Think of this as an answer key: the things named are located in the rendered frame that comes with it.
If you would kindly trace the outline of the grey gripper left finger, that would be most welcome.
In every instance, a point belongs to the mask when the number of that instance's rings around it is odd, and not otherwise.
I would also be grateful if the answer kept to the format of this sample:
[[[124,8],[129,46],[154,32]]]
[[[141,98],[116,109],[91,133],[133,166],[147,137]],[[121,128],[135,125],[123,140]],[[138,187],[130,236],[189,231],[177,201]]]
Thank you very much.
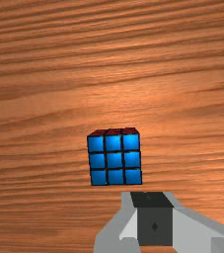
[[[154,246],[153,239],[139,238],[137,215],[131,192],[122,192],[120,209],[96,235],[93,253],[141,253],[141,246]]]

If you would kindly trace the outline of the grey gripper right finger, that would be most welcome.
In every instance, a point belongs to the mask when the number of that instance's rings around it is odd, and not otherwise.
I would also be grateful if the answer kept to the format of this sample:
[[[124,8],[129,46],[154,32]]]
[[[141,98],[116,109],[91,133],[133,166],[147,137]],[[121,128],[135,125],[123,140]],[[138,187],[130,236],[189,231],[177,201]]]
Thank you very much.
[[[148,246],[172,246],[176,253],[224,253],[224,224],[184,207],[169,192],[148,193],[147,200],[154,204]]]

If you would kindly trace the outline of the many-coloured puzzle cube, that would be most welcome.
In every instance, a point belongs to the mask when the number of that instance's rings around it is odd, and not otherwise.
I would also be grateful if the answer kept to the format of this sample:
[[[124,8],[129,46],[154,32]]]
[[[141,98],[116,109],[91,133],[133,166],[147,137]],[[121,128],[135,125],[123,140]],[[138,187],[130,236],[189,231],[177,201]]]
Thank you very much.
[[[97,129],[87,136],[91,184],[141,185],[140,133],[135,127]]]

